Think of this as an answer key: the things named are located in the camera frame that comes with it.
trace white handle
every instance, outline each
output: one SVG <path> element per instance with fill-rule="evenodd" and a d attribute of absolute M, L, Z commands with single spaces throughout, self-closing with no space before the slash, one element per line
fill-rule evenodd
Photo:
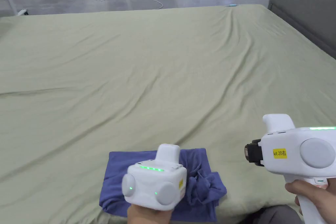
<path fill-rule="evenodd" d="M 305 179 L 297 176 L 287 176 L 287 175 L 284 176 L 284 180 L 286 181 L 286 183 L 292 183 L 296 179 L 304 180 L 309 183 L 311 183 L 312 181 L 310 179 Z M 316 206 L 309 199 L 300 195 L 298 195 L 298 199 L 302 210 L 302 214 L 304 216 L 305 224 L 327 224 L 320 215 Z"/>
<path fill-rule="evenodd" d="M 302 214 L 304 215 L 305 224 L 327 224 L 321 217 L 316 206 L 306 197 L 298 195 Z"/>
<path fill-rule="evenodd" d="M 287 114 L 266 114 L 262 117 L 266 124 L 267 132 L 295 129 L 291 117 Z"/>
<path fill-rule="evenodd" d="M 180 146 L 175 144 L 163 143 L 157 149 L 155 160 L 170 162 L 174 164 L 179 163 Z"/>

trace yellow label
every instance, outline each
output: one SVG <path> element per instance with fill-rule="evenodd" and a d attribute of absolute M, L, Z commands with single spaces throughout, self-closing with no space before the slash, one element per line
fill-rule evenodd
<path fill-rule="evenodd" d="M 274 158 L 287 158 L 286 149 L 273 149 Z"/>

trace bed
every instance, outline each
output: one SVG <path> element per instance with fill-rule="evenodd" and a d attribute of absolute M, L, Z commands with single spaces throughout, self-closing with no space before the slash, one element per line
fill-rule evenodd
<path fill-rule="evenodd" d="M 124 223 L 98 205 L 109 152 L 175 143 L 207 149 L 236 224 L 293 206 L 244 157 L 264 114 L 336 125 L 336 60 L 261 5 L 1 18 L 0 80 L 3 223 Z"/>

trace folded cloth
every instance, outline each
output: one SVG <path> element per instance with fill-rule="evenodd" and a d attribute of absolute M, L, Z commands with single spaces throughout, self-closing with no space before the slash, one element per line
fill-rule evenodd
<path fill-rule="evenodd" d="M 156 151 L 110 152 L 101 188 L 99 206 L 103 211 L 127 216 L 130 206 L 121 191 L 121 182 L 127 168 L 137 162 L 155 159 Z M 226 194 L 218 172 L 211 172 L 205 149 L 181 150 L 179 163 L 187 169 L 184 198 L 173 211 L 171 220 L 190 222 L 216 222 L 215 207 Z"/>

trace gray pants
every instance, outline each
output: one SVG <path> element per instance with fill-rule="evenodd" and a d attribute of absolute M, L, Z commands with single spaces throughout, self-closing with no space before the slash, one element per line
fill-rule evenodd
<path fill-rule="evenodd" d="M 240 224 L 303 224 L 295 210 L 287 205 L 262 208 Z"/>

